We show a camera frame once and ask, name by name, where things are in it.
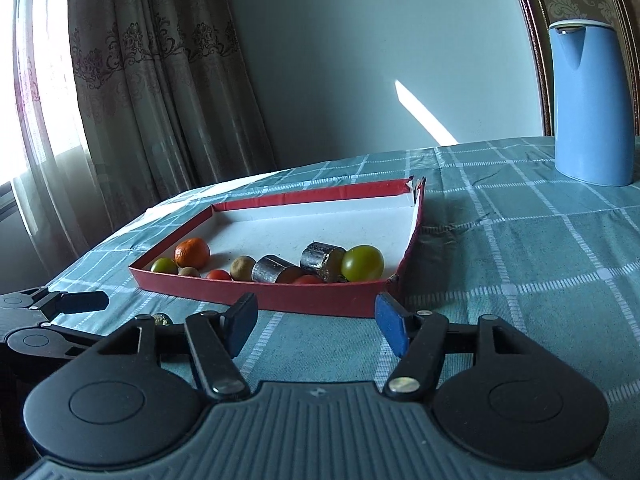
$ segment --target small potato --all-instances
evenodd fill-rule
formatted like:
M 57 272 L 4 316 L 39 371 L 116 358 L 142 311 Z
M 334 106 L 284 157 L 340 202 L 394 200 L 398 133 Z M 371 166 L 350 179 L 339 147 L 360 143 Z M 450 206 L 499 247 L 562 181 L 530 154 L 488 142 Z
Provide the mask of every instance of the small potato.
M 238 256 L 231 263 L 230 274 L 236 282 L 250 282 L 251 271 L 254 270 L 255 260 L 251 256 Z
M 169 316 L 167 316 L 167 314 L 165 314 L 164 312 L 159 312 L 158 314 L 153 314 L 154 317 L 154 321 L 156 323 L 156 325 L 172 325 L 174 324 L 173 321 L 171 321 L 171 318 Z

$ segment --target wooden frame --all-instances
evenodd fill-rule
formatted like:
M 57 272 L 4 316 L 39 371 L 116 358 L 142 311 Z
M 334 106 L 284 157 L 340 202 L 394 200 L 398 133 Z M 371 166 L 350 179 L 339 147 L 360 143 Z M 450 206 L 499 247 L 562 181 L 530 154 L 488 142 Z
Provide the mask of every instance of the wooden frame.
M 551 42 L 548 37 L 549 20 L 546 16 L 543 0 L 520 0 L 520 5 L 527 23 L 531 49 L 536 63 L 536 73 L 538 74 L 542 127 L 546 136 L 552 136 L 554 134 L 554 78 Z
M 626 78 L 634 108 L 634 131 L 640 135 L 640 61 L 638 59 L 638 22 L 629 0 L 612 0 L 619 27 L 616 28 L 626 61 Z
M 540 107 L 544 134 L 554 134 L 554 84 L 551 44 L 548 36 L 550 21 L 543 0 L 519 0 L 529 31 L 531 49 L 538 74 Z M 616 31 L 625 57 L 626 75 L 634 110 L 634 129 L 640 135 L 640 32 L 634 20 L 629 0 L 612 0 L 616 10 Z

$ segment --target metal pivot screw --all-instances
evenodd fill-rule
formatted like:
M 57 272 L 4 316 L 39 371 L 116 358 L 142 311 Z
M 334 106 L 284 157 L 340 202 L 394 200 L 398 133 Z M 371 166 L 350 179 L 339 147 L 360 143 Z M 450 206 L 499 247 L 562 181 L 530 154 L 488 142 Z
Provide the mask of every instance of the metal pivot screw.
M 413 377 L 396 377 L 389 381 L 389 389 L 395 394 L 412 394 L 420 388 Z
M 244 390 L 244 384 L 238 379 L 222 379 L 211 385 L 214 392 L 220 395 L 239 394 Z

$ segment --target table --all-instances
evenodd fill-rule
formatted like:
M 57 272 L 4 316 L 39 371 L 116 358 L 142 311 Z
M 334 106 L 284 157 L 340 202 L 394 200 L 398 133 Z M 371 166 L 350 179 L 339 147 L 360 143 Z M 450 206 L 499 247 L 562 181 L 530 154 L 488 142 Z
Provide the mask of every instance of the table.
M 592 380 L 610 406 L 596 456 L 615 479 L 640 460 L 640 186 L 590 186 L 554 169 L 552 137 L 369 154 L 293 168 L 257 182 L 192 190 L 117 232 L 54 279 L 70 292 L 100 288 L 104 312 L 55 323 L 107 334 L 140 313 L 175 322 L 211 305 L 136 287 L 127 265 L 204 206 L 267 193 L 426 178 L 424 217 L 405 305 L 451 322 L 503 317 Z M 375 380 L 397 363 L 373 320 L 260 312 L 236 365 L 260 380 Z M 163 366 L 190 377 L 180 362 Z M 448 356 L 443 379 L 471 366 Z

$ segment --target gray ridged plate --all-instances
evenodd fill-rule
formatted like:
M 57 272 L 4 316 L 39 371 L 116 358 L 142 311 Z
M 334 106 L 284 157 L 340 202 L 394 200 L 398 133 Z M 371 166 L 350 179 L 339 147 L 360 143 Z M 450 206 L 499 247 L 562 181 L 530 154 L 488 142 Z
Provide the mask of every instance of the gray ridged plate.
M 482 462 L 434 427 L 424 409 L 374 383 L 263 383 L 249 400 L 213 407 L 180 449 L 119 472 L 41 460 L 28 480 L 606 480 L 585 462 L 515 472 Z

